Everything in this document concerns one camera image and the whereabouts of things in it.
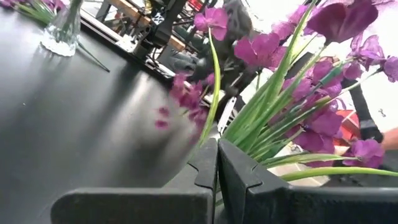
black tabletop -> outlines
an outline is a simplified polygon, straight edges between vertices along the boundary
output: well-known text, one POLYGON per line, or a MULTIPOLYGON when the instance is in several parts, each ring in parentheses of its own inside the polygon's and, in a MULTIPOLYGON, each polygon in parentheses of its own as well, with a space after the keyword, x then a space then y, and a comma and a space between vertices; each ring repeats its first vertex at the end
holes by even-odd
POLYGON ((0 8, 0 220, 49 224, 61 194, 78 187, 160 187, 185 164, 193 126, 142 65, 84 33, 84 53, 43 49, 42 27, 0 8), (154 126, 169 106, 168 130, 154 126))

wooden board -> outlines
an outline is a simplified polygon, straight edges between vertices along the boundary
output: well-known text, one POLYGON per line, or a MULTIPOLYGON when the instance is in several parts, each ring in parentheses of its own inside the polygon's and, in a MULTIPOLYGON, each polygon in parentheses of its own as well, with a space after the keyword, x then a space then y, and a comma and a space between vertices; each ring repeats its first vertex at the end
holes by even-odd
MULTIPOLYGON (((146 26, 149 24, 150 19, 147 16, 141 16, 138 8, 136 6, 133 6, 128 1, 126 0, 107 0, 107 1, 110 4, 112 4, 114 7, 121 10, 126 15, 134 18, 135 21, 139 19, 138 24, 142 26, 146 26)), ((185 44, 181 40, 178 40, 174 35, 170 37, 169 45, 172 45, 178 51, 181 51, 185 48, 185 44)))

flower bouquet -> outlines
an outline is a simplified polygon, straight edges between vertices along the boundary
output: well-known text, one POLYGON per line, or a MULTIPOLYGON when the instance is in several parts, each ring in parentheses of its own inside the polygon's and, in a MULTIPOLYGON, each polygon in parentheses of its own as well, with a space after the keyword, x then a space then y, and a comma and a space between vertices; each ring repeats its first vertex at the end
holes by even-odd
MULTIPOLYGON (((73 2, 81 4, 81 0, 72 0, 73 2)), ((59 12, 67 9, 62 0, 0 0, 0 6, 15 9, 17 12, 35 19, 44 26, 49 25, 59 12)), ((109 72, 109 69, 91 54, 79 40, 78 47, 86 52, 100 67, 109 72)))
MULTIPOLYGON (((238 40, 234 54, 247 68, 267 68, 273 74, 260 86, 247 105, 222 134, 247 155, 266 168, 304 163, 311 169, 280 176, 286 181, 333 174, 378 174, 398 176, 398 173, 377 169, 384 150, 375 139, 349 142, 351 146, 342 156, 335 154, 334 139, 341 139, 340 126, 344 117, 336 113, 339 96, 360 85, 374 75, 385 74, 391 82, 398 80, 398 58, 385 56, 372 35, 363 40, 363 32, 378 17, 379 3, 355 0, 349 4, 327 2, 316 6, 316 1, 301 5, 286 21, 272 26, 269 34, 238 40), (290 36, 287 46, 281 40, 290 36), (311 35, 299 45, 299 38, 311 35), (295 77, 285 79, 299 55, 315 39, 323 39, 320 50, 303 66, 295 77), (331 43, 351 41, 351 52, 345 58, 322 57, 331 43), (358 80, 342 89, 343 79, 358 80), (303 152, 276 157, 293 142, 303 152), (332 167, 333 161, 343 161, 344 167, 332 167)), ((212 38, 223 40, 228 15, 222 8, 206 9, 195 16, 198 30, 208 32, 214 59, 214 74, 207 83, 214 85, 210 110, 202 109, 200 101, 205 92, 198 83, 184 88, 184 74, 178 74, 170 94, 182 108, 182 114, 197 124, 193 136, 203 143, 215 117, 220 90, 220 66, 212 38)), ((156 125, 168 125, 167 108, 161 108, 156 125)))

clear glass vase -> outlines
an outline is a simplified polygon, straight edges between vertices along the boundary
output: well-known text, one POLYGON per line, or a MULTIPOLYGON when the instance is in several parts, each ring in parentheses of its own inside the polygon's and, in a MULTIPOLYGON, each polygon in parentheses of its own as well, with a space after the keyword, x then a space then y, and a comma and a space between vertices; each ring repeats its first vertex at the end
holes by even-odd
POLYGON ((78 47, 80 8, 84 0, 71 0, 44 29, 41 44, 53 53, 71 57, 78 47))

black table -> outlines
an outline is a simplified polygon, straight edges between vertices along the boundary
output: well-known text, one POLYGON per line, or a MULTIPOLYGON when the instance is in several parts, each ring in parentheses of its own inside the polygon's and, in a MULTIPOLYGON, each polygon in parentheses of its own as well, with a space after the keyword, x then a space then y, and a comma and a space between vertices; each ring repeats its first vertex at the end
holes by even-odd
POLYGON ((0 20, 1 223, 49 224, 69 190, 161 187, 185 165, 192 124, 155 128, 157 108, 177 109, 145 66, 82 33, 108 73, 83 53, 46 51, 42 27, 16 12, 0 8, 0 20))

